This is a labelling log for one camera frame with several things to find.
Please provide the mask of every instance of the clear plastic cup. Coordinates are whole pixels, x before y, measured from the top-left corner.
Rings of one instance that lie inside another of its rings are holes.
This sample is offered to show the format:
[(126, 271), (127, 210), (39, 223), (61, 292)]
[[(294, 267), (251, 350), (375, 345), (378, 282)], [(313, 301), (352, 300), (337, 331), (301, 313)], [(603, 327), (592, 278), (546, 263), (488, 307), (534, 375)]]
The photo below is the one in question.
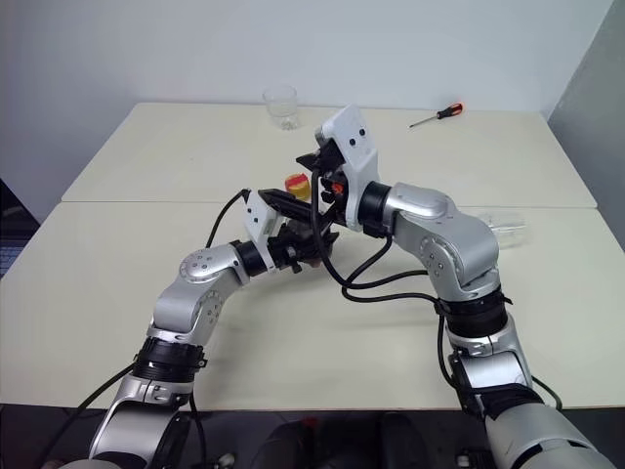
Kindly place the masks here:
[(297, 129), (297, 90), (289, 85), (275, 85), (263, 93), (271, 120), (282, 130)]
[(478, 218), (485, 222), (497, 238), (500, 249), (521, 246), (527, 238), (527, 224), (519, 212), (484, 212)]

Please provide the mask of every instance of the red and yellow object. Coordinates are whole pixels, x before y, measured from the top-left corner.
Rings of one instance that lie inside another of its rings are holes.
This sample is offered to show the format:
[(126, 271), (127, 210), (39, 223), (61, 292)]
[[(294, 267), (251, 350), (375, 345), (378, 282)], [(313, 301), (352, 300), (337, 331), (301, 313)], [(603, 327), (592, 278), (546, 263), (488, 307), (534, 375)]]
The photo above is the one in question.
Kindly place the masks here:
[(300, 200), (311, 198), (311, 183), (304, 173), (292, 174), (284, 180), (286, 190)]

